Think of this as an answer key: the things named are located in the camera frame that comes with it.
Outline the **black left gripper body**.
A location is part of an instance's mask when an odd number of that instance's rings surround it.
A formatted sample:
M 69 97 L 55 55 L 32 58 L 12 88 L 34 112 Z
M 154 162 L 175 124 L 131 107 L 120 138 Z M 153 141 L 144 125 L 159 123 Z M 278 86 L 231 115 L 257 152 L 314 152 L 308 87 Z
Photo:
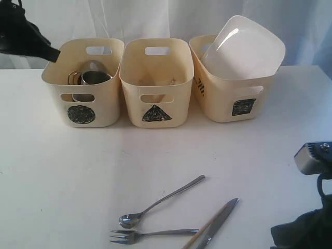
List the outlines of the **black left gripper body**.
M 22 2 L 1 1 L 1 53 L 37 56 L 39 28 L 28 21 Z

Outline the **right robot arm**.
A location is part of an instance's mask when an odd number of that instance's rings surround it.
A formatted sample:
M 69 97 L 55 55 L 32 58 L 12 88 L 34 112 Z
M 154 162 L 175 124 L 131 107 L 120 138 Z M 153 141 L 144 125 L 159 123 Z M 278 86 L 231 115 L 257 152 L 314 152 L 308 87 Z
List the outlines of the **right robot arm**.
M 331 248 L 331 195 L 322 208 L 300 215 L 290 223 L 271 228 L 271 248 Z

